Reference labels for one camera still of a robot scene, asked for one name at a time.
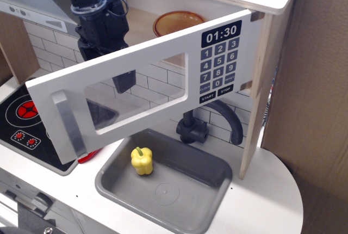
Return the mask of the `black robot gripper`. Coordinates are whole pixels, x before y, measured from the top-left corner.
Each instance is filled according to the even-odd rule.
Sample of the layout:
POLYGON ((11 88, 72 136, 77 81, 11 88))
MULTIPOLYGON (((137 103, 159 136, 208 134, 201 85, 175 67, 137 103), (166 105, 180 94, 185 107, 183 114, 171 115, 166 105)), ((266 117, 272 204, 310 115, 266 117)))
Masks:
MULTIPOLYGON (((125 0, 100 0, 84 8, 71 7, 79 18, 75 31, 79 34, 78 48, 84 60, 91 60, 127 48, 125 35, 129 31, 125 0)), ((119 94, 136 84, 135 70, 112 78, 119 94)))

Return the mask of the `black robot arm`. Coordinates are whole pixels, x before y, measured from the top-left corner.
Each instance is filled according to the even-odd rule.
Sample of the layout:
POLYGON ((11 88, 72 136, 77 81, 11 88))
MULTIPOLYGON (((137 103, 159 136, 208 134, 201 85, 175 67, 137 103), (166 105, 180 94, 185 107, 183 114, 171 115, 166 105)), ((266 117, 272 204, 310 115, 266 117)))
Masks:
POLYGON ((75 31, 85 61, 127 48, 129 31, 126 0, 70 0, 71 11, 79 18, 75 31))

